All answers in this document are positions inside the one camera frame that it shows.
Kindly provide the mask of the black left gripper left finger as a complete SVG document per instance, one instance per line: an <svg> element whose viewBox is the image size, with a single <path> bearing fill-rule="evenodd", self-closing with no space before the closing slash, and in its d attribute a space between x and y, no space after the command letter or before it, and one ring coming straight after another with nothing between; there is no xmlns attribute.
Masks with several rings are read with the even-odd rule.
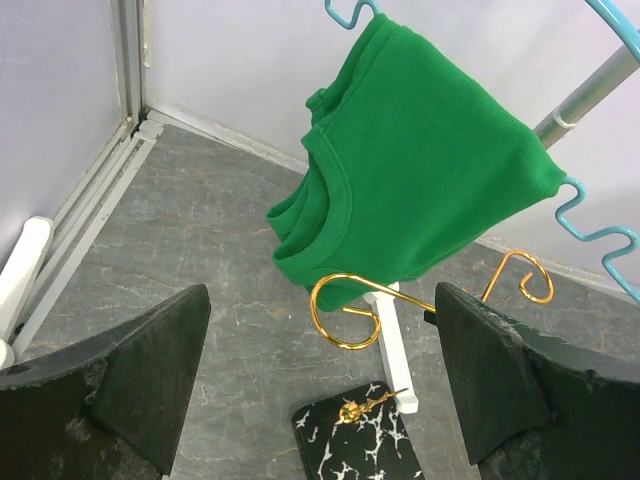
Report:
<svg viewBox="0 0 640 480"><path fill-rule="evenodd" d="M4 479L161 479L172 471L211 312L188 287L1 373Z"/></svg>

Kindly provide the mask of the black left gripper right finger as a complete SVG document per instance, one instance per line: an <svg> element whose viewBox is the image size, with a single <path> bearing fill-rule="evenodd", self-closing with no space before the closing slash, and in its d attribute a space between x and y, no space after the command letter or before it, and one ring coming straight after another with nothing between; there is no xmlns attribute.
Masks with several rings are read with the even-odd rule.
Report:
<svg viewBox="0 0 640 480"><path fill-rule="evenodd" d="M434 324L484 479L636 479L639 365L572 345L450 283Z"/></svg>

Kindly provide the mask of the gold wine glass rack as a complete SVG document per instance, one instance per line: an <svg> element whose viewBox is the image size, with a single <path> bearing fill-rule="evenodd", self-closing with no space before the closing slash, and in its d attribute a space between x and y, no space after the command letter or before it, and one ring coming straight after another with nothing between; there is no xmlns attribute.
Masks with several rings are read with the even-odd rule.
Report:
<svg viewBox="0 0 640 480"><path fill-rule="evenodd" d="M372 311L344 310L374 320L370 339L381 343L388 383L374 381L311 403L292 416L292 428L308 479L423 479L401 415L415 413L415 396L397 324L394 300L435 308L398 291L393 284L370 295Z"/></svg>

